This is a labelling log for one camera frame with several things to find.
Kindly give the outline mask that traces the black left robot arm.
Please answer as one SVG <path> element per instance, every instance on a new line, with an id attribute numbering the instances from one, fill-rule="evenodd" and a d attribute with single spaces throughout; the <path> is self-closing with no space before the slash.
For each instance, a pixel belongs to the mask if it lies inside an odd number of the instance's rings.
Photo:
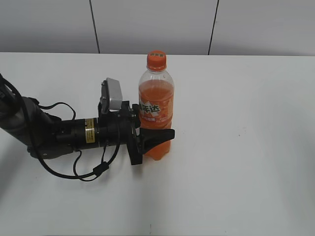
<path id="1" fill-rule="evenodd" d="M 145 153 L 175 137 L 173 129 L 140 128 L 139 106 L 123 101 L 118 80 L 101 84 L 98 117 L 70 120 L 48 114 L 52 106 L 34 98 L 18 98 L 10 86 L 1 77 L 0 127 L 26 145 L 32 157 L 36 150 L 43 159 L 54 159 L 75 150 L 126 145 L 131 164 L 139 165 Z"/>

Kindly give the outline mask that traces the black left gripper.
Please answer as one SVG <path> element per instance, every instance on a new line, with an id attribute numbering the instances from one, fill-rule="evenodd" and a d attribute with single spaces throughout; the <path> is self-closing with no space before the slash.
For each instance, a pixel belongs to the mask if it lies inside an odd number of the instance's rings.
<path id="1" fill-rule="evenodd" d="M 106 114 L 100 113 L 99 105 L 98 114 L 99 145 L 115 146 L 114 154 L 107 162 L 109 165 L 116 158 L 121 145 L 127 146 L 131 165 L 141 165 L 143 154 L 175 138 L 174 129 L 140 128 L 137 136 L 136 129 L 140 127 L 139 105 L 130 105 L 129 101 L 122 102 L 120 110 Z"/>

